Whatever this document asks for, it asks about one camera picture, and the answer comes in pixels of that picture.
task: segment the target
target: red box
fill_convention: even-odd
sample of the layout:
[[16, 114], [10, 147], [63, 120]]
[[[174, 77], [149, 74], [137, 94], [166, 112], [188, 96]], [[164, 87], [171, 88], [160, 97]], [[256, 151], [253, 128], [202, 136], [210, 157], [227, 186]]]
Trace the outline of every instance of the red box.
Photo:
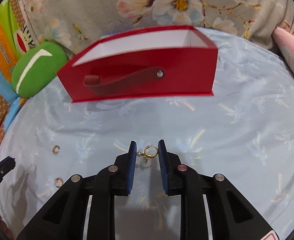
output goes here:
[[218, 48], [192, 26], [133, 30], [101, 39], [57, 75], [73, 102], [210, 96]]

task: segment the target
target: bed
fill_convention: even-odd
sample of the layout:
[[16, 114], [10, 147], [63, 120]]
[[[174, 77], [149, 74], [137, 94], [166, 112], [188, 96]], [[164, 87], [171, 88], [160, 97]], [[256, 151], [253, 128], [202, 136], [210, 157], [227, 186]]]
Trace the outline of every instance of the bed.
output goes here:
[[[0, 161], [10, 153], [17, 163], [0, 188], [0, 212], [14, 235], [61, 181], [96, 174], [131, 140], [143, 150], [164, 139], [198, 173], [226, 175], [287, 238], [294, 229], [294, 76], [268, 50], [200, 30], [219, 48], [213, 97], [71, 104], [56, 78], [25, 104], [0, 146]], [[130, 197], [115, 200], [117, 239], [179, 239], [179, 201], [165, 197], [157, 160], [138, 158]]]

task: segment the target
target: metal screw head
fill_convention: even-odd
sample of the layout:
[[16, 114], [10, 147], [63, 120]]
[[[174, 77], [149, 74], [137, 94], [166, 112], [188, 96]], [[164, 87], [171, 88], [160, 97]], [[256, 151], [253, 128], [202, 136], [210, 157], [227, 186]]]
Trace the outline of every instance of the metal screw head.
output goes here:
[[225, 179], [225, 176], [223, 176], [222, 174], [216, 174], [215, 179], [218, 181], [223, 181]]
[[161, 71], [161, 70], [159, 70], [158, 72], [157, 72], [157, 77], [162, 77], [163, 76], [163, 72]]
[[177, 169], [179, 171], [186, 171], [188, 169], [188, 167], [184, 164], [180, 164], [180, 165], [178, 165]]
[[79, 175], [74, 175], [74, 176], [72, 176], [72, 177], [71, 177], [71, 181], [72, 181], [72, 182], [78, 182], [78, 181], [80, 181], [80, 176], [79, 176]]
[[108, 171], [110, 172], [118, 171], [118, 167], [116, 165], [111, 165], [108, 167]]

